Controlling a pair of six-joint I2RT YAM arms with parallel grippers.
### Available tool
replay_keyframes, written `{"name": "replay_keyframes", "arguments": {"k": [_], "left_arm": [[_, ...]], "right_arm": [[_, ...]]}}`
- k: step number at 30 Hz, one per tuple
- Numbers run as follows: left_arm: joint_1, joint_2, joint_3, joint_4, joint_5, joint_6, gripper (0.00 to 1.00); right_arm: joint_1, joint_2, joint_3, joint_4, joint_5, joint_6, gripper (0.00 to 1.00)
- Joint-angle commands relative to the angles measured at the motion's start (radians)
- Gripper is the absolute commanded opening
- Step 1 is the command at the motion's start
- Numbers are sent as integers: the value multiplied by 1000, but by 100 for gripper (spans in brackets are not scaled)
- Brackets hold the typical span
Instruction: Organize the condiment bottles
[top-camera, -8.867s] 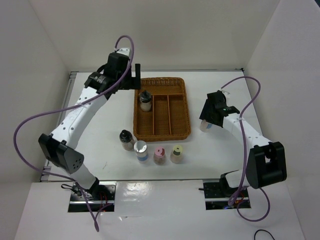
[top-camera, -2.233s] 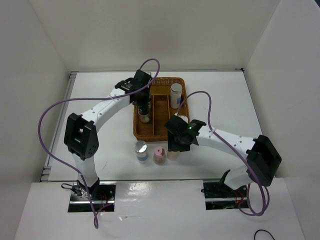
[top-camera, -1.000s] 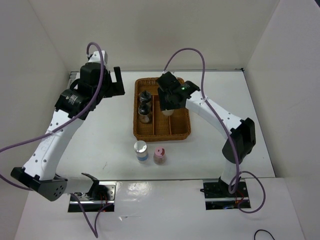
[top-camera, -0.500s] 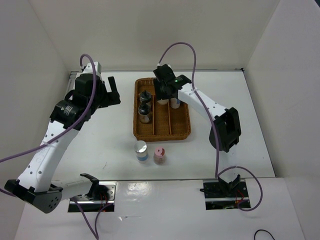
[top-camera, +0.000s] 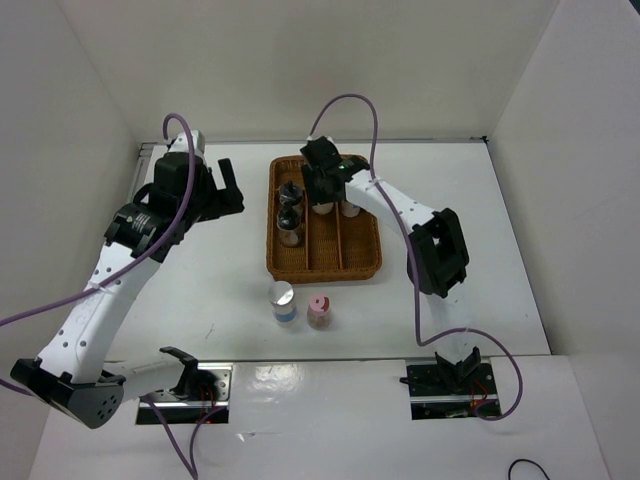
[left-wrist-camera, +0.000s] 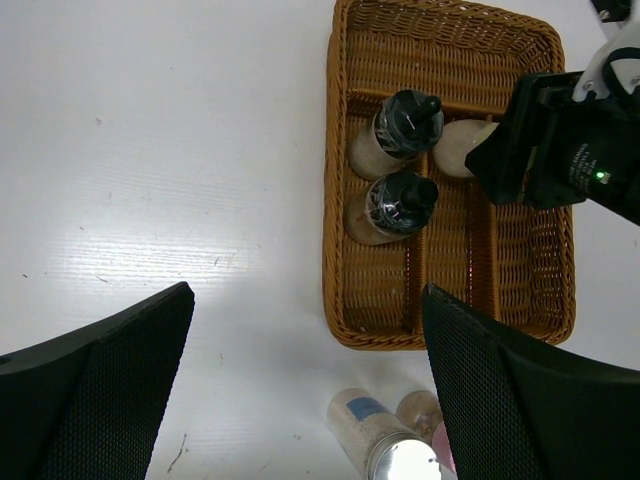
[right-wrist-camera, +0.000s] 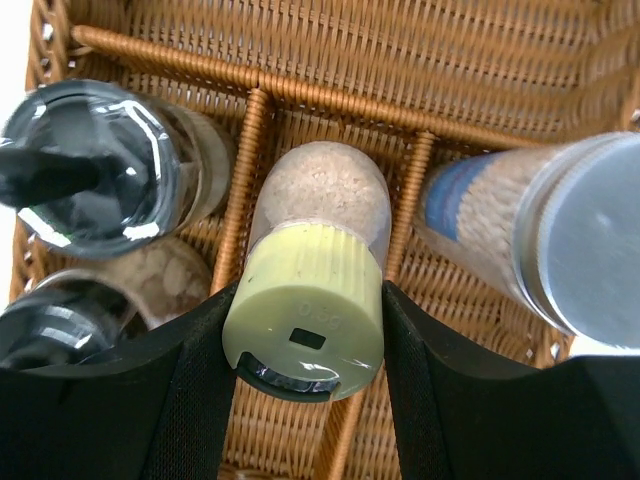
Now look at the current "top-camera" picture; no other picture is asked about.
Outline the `yellow-capped spice bottle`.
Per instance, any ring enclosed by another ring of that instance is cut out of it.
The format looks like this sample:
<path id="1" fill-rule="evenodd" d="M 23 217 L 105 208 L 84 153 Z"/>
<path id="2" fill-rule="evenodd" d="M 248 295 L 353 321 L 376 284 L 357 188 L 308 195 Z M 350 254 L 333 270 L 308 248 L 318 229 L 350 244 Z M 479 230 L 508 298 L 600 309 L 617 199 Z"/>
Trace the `yellow-capped spice bottle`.
<path id="1" fill-rule="evenodd" d="M 321 203 L 312 206 L 312 210 L 318 215 L 328 215 L 334 209 L 334 202 Z"/>

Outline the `black-capped white spice bottle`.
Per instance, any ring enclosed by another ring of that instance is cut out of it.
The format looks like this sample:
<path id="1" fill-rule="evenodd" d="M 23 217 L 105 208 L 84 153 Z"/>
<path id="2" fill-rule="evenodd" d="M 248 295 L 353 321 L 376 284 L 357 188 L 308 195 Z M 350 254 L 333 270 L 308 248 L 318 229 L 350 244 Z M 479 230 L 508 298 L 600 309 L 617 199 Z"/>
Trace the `black-capped white spice bottle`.
<path id="1" fill-rule="evenodd" d="M 289 206 L 299 215 L 303 215 L 305 211 L 305 195 L 303 188 L 293 182 L 287 181 L 279 187 L 279 202 L 282 206 Z"/>

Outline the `silver-capped white spice bottle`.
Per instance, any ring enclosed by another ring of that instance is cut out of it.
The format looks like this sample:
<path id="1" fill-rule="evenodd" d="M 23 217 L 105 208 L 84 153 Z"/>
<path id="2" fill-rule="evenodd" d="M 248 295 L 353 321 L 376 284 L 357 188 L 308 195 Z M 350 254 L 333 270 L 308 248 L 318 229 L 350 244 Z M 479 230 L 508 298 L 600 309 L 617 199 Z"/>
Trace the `silver-capped white spice bottle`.
<path id="1" fill-rule="evenodd" d="M 341 201 L 340 212 L 346 218 L 354 218 L 359 215 L 360 208 L 348 201 Z"/>

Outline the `black-capped brown spice bottle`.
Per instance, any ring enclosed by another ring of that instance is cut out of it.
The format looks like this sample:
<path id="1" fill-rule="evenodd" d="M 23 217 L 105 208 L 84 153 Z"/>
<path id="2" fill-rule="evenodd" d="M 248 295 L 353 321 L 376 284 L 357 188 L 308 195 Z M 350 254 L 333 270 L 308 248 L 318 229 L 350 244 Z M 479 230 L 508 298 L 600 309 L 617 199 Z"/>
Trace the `black-capped brown spice bottle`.
<path id="1" fill-rule="evenodd" d="M 280 243 L 285 247 L 297 247 L 303 237 L 301 215 L 289 205 L 282 206 L 276 218 Z"/>

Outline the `pink-capped spice bottle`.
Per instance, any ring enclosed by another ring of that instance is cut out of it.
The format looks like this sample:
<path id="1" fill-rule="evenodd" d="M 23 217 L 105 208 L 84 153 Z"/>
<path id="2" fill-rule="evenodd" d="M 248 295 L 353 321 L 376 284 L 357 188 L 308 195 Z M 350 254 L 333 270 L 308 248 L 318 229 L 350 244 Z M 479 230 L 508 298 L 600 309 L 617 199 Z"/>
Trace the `pink-capped spice bottle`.
<path id="1" fill-rule="evenodd" d="M 313 294 L 308 303 L 307 323 L 316 330 L 327 329 L 332 323 L 330 299 L 323 293 Z"/>

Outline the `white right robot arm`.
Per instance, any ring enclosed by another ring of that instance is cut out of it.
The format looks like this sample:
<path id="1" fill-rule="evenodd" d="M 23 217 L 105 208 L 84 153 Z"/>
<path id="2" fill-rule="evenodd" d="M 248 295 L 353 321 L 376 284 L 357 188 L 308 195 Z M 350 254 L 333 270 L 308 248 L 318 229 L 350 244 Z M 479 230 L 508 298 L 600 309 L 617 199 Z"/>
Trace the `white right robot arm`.
<path id="1" fill-rule="evenodd" d="M 469 253 L 460 220 L 412 199 L 377 176 L 371 161 L 339 153 L 332 139 L 308 138 L 301 148 L 307 202 L 347 202 L 370 213 L 405 242 L 407 276 L 414 289 L 416 343 L 425 347 L 463 333 L 463 315 L 454 311 L 457 287 L 467 277 Z"/>

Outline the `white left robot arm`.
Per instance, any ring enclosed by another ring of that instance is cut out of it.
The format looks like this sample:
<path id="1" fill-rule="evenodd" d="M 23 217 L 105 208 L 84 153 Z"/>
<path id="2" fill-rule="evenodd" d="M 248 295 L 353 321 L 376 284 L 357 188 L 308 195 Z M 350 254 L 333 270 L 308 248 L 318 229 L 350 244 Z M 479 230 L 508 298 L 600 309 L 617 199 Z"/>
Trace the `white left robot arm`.
<path id="1" fill-rule="evenodd" d="M 186 232 L 198 222 L 243 211 L 230 159 L 218 165 L 222 189 L 201 157 L 167 153 L 156 161 L 152 182 L 116 212 L 107 228 L 90 278 L 93 294 L 76 303 L 36 358 L 16 361 L 13 380 L 90 429 L 103 426 L 122 403 L 156 391 L 180 400 L 202 395 L 215 401 L 217 376 L 176 347 L 162 347 L 137 362 L 106 356 L 138 294 Z"/>

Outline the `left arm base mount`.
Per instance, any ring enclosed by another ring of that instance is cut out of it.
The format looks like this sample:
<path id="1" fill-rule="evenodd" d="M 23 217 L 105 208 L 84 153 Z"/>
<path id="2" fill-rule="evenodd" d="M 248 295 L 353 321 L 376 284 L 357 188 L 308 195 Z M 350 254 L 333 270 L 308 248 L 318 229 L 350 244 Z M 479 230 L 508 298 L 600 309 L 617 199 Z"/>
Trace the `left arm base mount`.
<path id="1" fill-rule="evenodd" d="M 156 390 L 149 398 L 168 425 L 227 424 L 233 365 L 202 362 L 193 384 Z"/>

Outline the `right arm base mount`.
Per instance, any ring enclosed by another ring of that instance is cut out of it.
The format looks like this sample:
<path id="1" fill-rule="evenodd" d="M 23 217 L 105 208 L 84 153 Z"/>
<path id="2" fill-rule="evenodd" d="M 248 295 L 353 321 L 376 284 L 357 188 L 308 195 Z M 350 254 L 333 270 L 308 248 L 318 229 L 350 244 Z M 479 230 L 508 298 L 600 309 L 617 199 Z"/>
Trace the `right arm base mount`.
<path id="1" fill-rule="evenodd" d="M 482 361 L 459 386 L 445 383 L 435 361 L 409 362 L 399 382 L 408 389 L 413 420 L 463 419 L 478 415 L 494 418 L 502 414 L 488 361 Z"/>

